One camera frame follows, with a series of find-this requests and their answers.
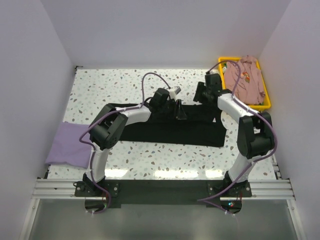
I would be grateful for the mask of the black t shirt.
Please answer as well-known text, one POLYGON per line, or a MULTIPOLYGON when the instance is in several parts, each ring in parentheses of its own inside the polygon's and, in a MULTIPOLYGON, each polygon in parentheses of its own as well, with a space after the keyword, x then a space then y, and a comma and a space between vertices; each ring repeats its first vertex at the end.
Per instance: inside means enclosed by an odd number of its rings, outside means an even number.
POLYGON ((222 111, 205 104, 183 105, 187 119, 177 119, 172 103, 156 110, 146 122, 127 125, 121 141, 196 145, 220 148, 224 146, 226 128, 222 111))

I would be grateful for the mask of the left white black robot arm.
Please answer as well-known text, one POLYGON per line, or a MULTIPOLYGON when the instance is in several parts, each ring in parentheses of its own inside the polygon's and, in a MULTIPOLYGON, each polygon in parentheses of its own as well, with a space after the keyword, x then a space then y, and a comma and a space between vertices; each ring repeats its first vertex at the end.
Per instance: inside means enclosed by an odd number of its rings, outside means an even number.
POLYGON ((89 141, 84 141, 84 134, 79 141, 91 145, 93 153, 89 160, 89 167, 84 175, 86 191, 92 196, 99 196, 104 190, 102 181, 105 179, 105 166, 110 149, 116 145, 126 126, 145 123, 166 103, 173 104, 173 119, 186 120, 187 115, 182 107, 182 100, 177 98, 181 92, 179 86, 169 89, 158 88, 151 97, 149 103, 145 100, 133 106, 116 107, 107 104, 99 112, 86 133, 89 134, 89 141))

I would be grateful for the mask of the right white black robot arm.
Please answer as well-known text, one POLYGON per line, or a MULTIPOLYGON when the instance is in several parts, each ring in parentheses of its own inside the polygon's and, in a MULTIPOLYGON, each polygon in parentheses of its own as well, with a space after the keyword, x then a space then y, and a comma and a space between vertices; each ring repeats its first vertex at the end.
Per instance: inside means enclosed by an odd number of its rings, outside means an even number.
POLYGON ((255 163, 269 158, 276 149, 271 116, 238 100, 230 90, 223 89, 220 75, 209 71, 205 74, 205 82, 198 82, 193 100, 217 107, 238 124, 236 143, 239 154, 225 174, 230 180, 222 185, 223 192, 233 197, 241 190, 240 183, 248 180, 255 163))

